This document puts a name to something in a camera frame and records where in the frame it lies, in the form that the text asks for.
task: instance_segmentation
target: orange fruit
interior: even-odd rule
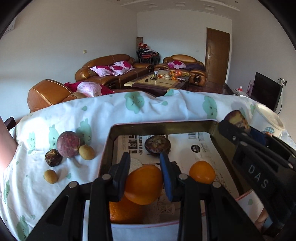
[[[190,167],[189,176],[199,183],[211,184],[216,178],[216,173],[209,163],[198,161]]]
[[[126,179],[124,195],[136,204],[154,202],[163,189],[163,176],[159,168],[146,165],[134,170]]]
[[[135,204],[125,196],[119,202],[109,202],[111,223],[140,224],[144,218],[144,206]]]

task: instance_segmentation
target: black flat screen tv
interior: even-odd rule
[[[283,87],[270,78],[256,72],[250,98],[276,111]]]

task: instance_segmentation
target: white wall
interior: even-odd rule
[[[0,115],[30,112],[29,89],[43,79],[75,82],[87,61],[136,57],[136,13],[104,0],[34,0],[0,40]]]
[[[174,54],[186,54],[205,63],[207,28],[231,35],[230,66],[231,19],[207,12],[181,9],[138,13],[138,36],[144,37],[144,43],[160,53],[161,61]]]
[[[257,0],[242,3],[233,19],[233,47],[228,85],[247,90],[255,73],[288,81],[280,113],[288,132],[296,138],[296,50],[276,18]]]

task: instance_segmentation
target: brown wooden door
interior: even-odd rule
[[[224,84],[227,75],[230,34],[207,28],[205,68],[207,81]]]

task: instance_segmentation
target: pink floral pillow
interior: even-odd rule
[[[168,66],[170,69],[183,69],[186,68],[186,65],[179,60],[175,60],[173,62],[169,62]]]
[[[107,75],[114,75],[114,72],[108,66],[95,66],[91,68],[92,71],[95,71],[100,77]]]
[[[96,97],[102,95],[102,87],[95,82],[81,82],[77,86],[77,92],[84,94],[87,97]]]
[[[128,72],[127,69],[125,69],[121,66],[118,66],[118,65],[111,65],[111,66],[109,66],[109,68],[114,72],[115,76],[123,75]]]
[[[121,66],[121,67],[127,69],[128,71],[135,69],[129,62],[127,62],[125,60],[116,62],[113,65]]]

